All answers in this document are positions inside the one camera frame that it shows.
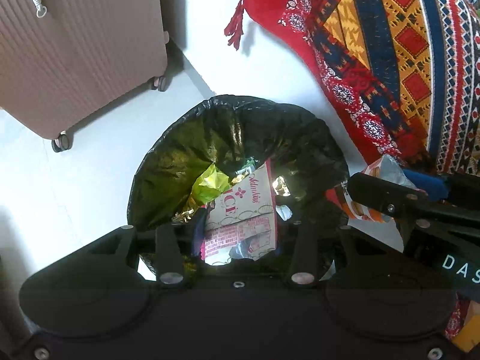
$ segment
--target suitcase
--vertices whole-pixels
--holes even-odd
[[[54,149],[69,145],[62,131],[149,79],[164,90],[160,0],[42,4],[39,19],[32,0],[0,0],[0,107]]]

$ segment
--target patterned cushion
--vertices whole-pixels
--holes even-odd
[[[367,163],[390,154],[424,170],[480,174],[479,19],[466,0],[242,7],[303,58]]]

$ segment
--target tassel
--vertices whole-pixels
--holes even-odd
[[[229,46],[233,44],[235,50],[240,48],[240,39],[243,35],[243,11],[245,8],[243,7],[243,0],[240,0],[237,5],[237,9],[235,9],[235,13],[230,20],[229,25],[225,28],[225,36],[231,36],[229,39]]]

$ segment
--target plastic bag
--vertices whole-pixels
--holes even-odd
[[[318,227],[331,235],[346,223],[346,215],[325,198],[326,190],[348,177],[345,159],[326,124],[297,105],[232,95],[203,101],[155,143],[133,179],[128,223],[147,231],[170,221],[212,163],[234,178],[249,158],[258,161],[258,167],[271,159],[272,179],[282,176],[290,193],[275,201],[293,212],[289,220],[277,222],[277,250],[249,270],[284,271],[299,226]],[[319,264],[326,271],[332,259],[324,249],[328,250],[320,241]],[[154,255],[143,258],[152,263]],[[238,269],[233,263],[218,268]]]

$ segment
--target bolt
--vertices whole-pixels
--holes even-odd
[[[418,227],[422,229],[428,229],[430,227],[430,222],[427,221],[426,219],[417,219],[415,223],[417,224]]]
[[[443,357],[443,351],[440,348],[433,348],[428,352],[428,360],[440,360]]]
[[[34,355],[37,360],[47,360],[50,358],[50,352],[45,348],[37,348]]]

